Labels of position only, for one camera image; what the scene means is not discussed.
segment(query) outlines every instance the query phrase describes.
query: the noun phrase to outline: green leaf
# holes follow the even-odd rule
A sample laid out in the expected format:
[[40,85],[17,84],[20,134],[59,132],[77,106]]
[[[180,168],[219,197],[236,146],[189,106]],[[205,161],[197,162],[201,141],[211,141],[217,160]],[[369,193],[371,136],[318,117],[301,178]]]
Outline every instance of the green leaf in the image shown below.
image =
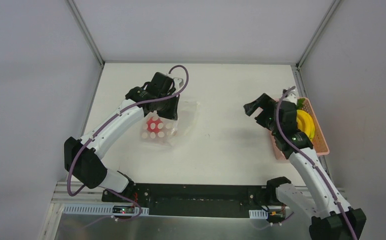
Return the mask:
[[302,109],[304,107],[305,98],[299,98],[297,100],[296,109]]

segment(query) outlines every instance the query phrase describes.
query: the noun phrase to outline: plastic bag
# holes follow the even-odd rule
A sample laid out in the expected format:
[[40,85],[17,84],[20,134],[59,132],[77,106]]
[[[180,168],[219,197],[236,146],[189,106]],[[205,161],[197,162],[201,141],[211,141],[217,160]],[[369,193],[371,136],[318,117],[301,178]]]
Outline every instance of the plastic bag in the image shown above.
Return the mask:
[[163,147],[180,143],[196,125],[198,106],[197,101],[179,101],[177,120],[159,117],[156,112],[149,113],[141,125],[141,141]]

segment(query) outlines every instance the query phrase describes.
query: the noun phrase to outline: white wall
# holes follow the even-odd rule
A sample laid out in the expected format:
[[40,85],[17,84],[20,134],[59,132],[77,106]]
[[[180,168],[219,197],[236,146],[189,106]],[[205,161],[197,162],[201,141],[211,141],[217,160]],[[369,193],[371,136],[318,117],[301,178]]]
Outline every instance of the white wall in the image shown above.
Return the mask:
[[65,1],[0,1],[0,239],[39,236],[99,72]]
[[106,61],[296,63],[333,0],[76,0]]
[[386,239],[386,1],[343,1],[302,78],[335,183],[367,216],[362,239]]

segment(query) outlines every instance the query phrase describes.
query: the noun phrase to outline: table top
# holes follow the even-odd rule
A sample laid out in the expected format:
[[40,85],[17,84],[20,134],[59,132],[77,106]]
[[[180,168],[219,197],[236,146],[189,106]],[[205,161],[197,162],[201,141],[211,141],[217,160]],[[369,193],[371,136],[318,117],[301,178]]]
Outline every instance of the table top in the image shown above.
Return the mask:
[[[173,63],[106,63],[86,124],[90,131],[108,117],[125,94],[166,74]],[[140,121],[109,149],[103,164],[134,182],[156,184],[265,185],[285,176],[296,186],[304,182],[286,160],[277,160],[269,131],[248,117],[243,105],[267,93],[279,98],[295,85],[289,65],[185,64],[189,83],[180,101],[199,102],[196,123],[173,147],[142,142]],[[185,79],[177,68],[172,77]]]

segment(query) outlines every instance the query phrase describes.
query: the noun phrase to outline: plastic basket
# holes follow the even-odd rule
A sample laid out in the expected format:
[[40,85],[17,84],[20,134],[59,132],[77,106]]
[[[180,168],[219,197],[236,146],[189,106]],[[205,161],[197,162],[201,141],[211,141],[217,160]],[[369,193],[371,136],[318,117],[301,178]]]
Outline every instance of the plastic basket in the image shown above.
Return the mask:
[[[313,147],[316,151],[317,156],[324,156],[330,153],[329,146],[327,146],[326,139],[324,138],[323,131],[321,131],[320,124],[318,123],[317,117],[315,116],[314,110],[312,108],[311,102],[306,97],[301,97],[302,99],[305,99],[303,102],[303,107],[301,108],[303,111],[307,112],[309,115],[311,115],[313,123],[315,125],[315,136],[312,139]],[[282,151],[280,151],[276,146],[276,141],[274,139],[274,136],[271,135],[271,141],[272,141],[272,147],[274,149],[275,158],[278,160],[286,160],[285,156],[283,155]]]

